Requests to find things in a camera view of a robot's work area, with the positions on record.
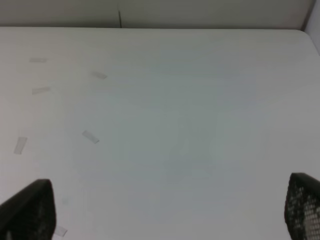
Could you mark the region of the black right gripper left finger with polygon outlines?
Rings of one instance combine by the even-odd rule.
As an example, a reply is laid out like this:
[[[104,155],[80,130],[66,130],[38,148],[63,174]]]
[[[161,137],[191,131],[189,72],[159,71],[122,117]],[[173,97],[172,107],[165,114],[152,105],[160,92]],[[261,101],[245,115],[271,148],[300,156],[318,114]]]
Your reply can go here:
[[[0,205],[2,240],[51,240],[57,225],[52,182],[37,179]]]

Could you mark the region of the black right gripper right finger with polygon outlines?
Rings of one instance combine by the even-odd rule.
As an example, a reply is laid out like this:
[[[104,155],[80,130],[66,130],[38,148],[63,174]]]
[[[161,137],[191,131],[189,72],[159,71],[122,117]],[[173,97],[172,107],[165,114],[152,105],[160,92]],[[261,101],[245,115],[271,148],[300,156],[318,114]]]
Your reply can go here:
[[[306,173],[292,173],[284,206],[284,221],[292,240],[320,238],[320,181]]]

